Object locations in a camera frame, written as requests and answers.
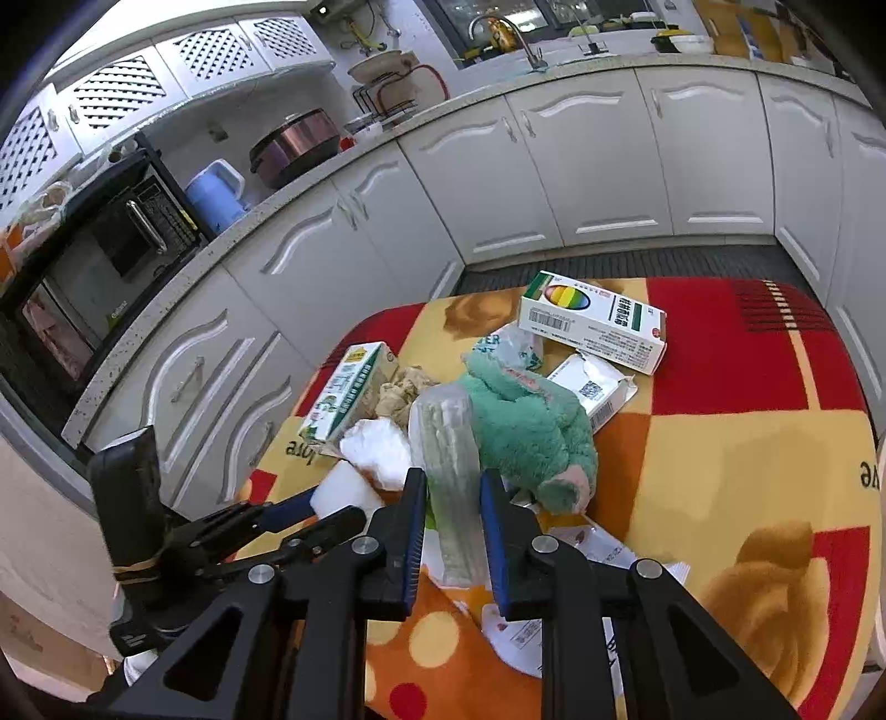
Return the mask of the beige bowl on rack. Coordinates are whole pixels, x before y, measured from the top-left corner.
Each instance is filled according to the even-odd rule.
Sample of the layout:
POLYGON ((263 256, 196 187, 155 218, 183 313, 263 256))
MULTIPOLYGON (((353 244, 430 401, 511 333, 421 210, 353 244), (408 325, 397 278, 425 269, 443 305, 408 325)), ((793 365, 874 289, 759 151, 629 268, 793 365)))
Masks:
POLYGON ((388 49, 367 57, 348 69, 354 81, 359 84, 371 84, 377 78, 388 75, 404 75, 407 70, 418 64, 418 57, 411 51, 388 49))

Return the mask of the crumpled brown paper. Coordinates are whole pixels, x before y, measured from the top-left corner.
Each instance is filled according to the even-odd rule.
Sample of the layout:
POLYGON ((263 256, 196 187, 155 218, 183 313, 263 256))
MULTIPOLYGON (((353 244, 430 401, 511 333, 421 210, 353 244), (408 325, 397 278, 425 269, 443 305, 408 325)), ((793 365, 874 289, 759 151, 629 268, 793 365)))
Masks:
POLYGON ((437 385, 420 366, 404 366, 387 383, 380 385, 374 414, 378 419, 392 420, 402 430, 409 426, 411 405, 420 393, 437 385))

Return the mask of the dark red rice cooker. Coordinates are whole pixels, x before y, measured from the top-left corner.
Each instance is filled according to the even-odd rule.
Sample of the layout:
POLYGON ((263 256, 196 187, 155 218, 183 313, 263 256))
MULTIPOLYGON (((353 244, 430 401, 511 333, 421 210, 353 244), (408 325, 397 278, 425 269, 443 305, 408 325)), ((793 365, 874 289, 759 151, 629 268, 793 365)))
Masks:
POLYGON ((288 116, 249 150, 249 171, 272 191, 339 152, 341 133, 323 108, 288 116))

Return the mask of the black microwave oven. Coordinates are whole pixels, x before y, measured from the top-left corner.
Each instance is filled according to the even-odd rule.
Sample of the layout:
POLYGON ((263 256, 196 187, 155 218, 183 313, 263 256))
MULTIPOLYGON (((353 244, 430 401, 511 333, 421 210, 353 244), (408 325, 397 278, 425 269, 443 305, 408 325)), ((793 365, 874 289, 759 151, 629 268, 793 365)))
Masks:
POLYGON ((99 172, 2 298, 2 316, 63 387, 81 387, 126 324, 213 233, 152 147, 99 172))

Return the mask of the white foam block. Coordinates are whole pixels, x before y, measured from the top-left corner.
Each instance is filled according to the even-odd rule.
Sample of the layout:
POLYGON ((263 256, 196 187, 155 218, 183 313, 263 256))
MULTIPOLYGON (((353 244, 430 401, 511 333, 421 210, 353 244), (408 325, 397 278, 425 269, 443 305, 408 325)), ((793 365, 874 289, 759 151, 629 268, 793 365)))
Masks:
POLYGON ((384 507, 382 497, 371 483, 346 460, 340 460, 314 489, 310 504, 318 519, 332 516, 346 507, 356 507, 367 519, 384 507))

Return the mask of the crumpled plastic wrapper blue print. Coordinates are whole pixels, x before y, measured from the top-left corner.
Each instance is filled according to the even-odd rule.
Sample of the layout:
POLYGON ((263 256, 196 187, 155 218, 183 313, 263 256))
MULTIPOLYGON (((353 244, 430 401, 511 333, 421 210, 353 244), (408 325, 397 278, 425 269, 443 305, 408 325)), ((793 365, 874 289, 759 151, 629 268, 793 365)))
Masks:
POLYGON ((508 322, 489 335, 477 339, 473 351, 497 358, 500 363, 524 371, 540 371, 544 364, 542 337, 508 322))

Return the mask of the rainbow medicine box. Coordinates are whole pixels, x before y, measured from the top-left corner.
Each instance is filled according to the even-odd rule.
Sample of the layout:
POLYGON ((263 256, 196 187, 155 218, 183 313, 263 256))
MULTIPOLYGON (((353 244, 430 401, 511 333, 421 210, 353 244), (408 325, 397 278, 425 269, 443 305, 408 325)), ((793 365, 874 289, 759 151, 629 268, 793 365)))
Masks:
POLYGON ((667 351, 667 314, 582 280, 540 271, 519 299, 526 332, 653 375, 667 351))

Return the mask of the chrome kitchen faucet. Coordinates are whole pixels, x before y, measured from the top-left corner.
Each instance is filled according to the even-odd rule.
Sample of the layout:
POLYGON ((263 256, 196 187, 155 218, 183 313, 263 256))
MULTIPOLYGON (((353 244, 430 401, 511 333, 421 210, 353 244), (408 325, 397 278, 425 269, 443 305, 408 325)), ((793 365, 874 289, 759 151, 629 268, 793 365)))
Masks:
POLYGON ((544 72, 544 70, 548 69, 547 60, 544 59, 540 51, 536 51, 527 42, 518 25, 513 24, 510 19, 500 17, 500 15, 496 15, 493 12, 484 13, 470 21, 467 27, 467 34, 470 40, 476 39, 476 28, 481 23, 487 24, 491 45, 494 48, 500 49, 504 53, 504 51, 513 51, 515 48, 521 47, 533 72, 544 72))

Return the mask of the crumpled white tissue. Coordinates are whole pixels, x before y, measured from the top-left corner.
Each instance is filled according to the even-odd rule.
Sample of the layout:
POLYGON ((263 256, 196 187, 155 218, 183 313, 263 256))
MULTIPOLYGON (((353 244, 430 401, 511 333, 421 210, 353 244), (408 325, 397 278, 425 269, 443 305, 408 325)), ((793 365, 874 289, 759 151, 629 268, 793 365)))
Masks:
POLYGON ((341 456, 386 492, 399 492, 411 466, 409 438, 388 417, 359 420, 339 440, 341 456))

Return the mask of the green fluffy cloth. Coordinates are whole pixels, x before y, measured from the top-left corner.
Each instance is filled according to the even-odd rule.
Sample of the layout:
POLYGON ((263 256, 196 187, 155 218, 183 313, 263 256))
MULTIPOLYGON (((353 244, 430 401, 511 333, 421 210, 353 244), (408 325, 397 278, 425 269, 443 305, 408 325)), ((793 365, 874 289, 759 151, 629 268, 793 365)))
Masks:
POLYGON ((596 492, 597 453, 575 393, 485 352, 462 361, 481 464, 553 515, 584 512, 596 492))

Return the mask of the blue electric kettle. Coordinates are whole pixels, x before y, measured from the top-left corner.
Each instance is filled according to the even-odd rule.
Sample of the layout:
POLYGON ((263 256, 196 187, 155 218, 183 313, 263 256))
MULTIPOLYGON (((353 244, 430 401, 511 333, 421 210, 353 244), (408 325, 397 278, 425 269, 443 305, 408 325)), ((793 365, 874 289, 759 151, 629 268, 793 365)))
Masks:
POLYGON ((215 159, 190 180, 185 193, 198 216, 221 234, 245 216, 245 177, 225 159, 215 159))

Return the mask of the red yellow rose blanket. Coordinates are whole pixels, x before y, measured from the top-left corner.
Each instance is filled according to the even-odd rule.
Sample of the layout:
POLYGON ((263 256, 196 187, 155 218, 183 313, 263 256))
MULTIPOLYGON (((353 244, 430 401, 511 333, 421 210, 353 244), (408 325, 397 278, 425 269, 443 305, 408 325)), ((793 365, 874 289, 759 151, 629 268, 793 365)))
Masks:
MULTIPOLYGON (((773 280, 589 280, 667 314, 667 351, 595 435, 586 515, 688 589, 795 705, 838 718, 868 654, 883 471, 861 386, 817 301, 773 280)), ((439 383, 517 316, 521 288, 394 307, 342 337, 237 500, 281 501, 332 469, 297 436, 344 349, 383 341, 439 383)), ((420 579, 405 624, 371 623, 365 693, 386 718, 539 718, 540 680, 482 637, 487 589, 420 579)))

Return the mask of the green white milk carton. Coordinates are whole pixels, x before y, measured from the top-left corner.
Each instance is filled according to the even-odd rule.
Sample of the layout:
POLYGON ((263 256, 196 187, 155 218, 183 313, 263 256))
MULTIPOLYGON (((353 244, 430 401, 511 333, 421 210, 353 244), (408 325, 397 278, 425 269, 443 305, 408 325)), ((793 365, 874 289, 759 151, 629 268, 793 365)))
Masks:
POLYGON ((350 345, 305 415, 299 438, 335 455, 354 423, 371 419, 380 388, 394 378, 398 358, 384 342, 350 345))

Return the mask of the white flat medicine box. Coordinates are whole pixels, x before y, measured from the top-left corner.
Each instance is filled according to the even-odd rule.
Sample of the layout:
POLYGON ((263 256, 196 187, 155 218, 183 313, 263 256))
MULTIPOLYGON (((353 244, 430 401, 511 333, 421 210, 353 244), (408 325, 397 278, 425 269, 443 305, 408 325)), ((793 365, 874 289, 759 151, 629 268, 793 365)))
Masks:
POLYGON ((584 357, 578 352, 563 360, 548 379, 575 394, 589 416, 593 434, 638 392, 633 377, 620 372, 614 364, 596 356, 584 357))

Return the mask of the clear plastic wrapper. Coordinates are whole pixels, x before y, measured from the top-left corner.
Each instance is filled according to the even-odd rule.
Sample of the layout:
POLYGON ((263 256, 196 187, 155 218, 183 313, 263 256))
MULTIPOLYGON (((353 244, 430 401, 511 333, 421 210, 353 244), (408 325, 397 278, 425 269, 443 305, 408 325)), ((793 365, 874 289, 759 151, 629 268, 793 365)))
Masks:
POLYGON ((472 421, 472 402, 458 383, 428 388, 410 408, 411 454, 428 480, 443 587, 488 582, 479 515, 482 470, 472 421))

